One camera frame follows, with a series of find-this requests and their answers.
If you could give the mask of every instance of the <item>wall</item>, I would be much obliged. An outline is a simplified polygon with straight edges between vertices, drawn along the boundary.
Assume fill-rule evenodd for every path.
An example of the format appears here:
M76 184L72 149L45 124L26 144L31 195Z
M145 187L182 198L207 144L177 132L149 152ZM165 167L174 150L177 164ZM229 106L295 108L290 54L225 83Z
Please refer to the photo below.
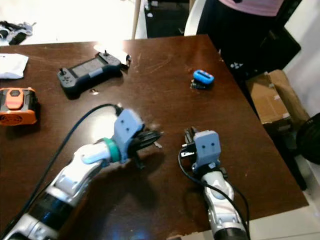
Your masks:
M303 0L285 28L302 50L284 71L305 110L313 116L320 112L320 1Z

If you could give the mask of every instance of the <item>cardboard box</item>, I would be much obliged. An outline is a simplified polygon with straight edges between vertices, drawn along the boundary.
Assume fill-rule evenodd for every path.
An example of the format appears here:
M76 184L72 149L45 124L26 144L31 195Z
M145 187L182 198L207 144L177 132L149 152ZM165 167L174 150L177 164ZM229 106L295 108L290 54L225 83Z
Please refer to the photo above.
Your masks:
M268 77L274 84L276 91L291 116L293 128L298 130L310 116L302 106L296 92L290 86L287 76L282 70L274 70L268 74Z
M246 81L261 123L272 136L287 133L292 128L291 116L268 74Z

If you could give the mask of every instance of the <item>floor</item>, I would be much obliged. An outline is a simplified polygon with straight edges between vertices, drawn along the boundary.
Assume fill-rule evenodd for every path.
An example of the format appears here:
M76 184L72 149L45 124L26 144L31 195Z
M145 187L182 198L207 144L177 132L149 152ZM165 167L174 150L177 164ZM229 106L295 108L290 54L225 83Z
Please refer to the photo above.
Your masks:
M136 38L147 38L144 5L141 4ZM131 39L134 0L1 0L0 20L36 25L33 36L22 44ZM250 222L252 240L319 240L320 214L304 193L309 206ZM182 237L212 240L210 231Z

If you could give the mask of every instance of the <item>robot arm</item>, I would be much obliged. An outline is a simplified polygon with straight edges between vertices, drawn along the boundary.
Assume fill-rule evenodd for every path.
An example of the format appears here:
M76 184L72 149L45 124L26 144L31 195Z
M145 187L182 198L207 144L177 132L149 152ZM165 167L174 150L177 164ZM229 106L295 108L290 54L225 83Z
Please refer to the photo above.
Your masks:
M190 156L194 162L192 171L207 183L234 199L234 190L219 169L221 153L219 136L215 131L197 132L195 128L185 130L185 142L181 157ZM215 240L248 240L246 229L233 205L219 192L204 188L208 204L208 218Z
M112 139L103 138L80 147L72 161L55 177L28 213L4 240L55 240L78 205L92 178L111 163L137 158L137 150L148 147L161 135L143 131L144 124L132 110L125 109L114 124Z

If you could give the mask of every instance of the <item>pink shirt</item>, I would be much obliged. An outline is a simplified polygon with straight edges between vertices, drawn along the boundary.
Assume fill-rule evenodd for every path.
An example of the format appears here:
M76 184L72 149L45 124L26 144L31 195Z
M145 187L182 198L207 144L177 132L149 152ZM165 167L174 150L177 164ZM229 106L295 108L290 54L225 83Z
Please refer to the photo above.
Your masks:
M228 7L254 15L274 17L277 15L284 0L242 0L235 3L233 0L219 0Z

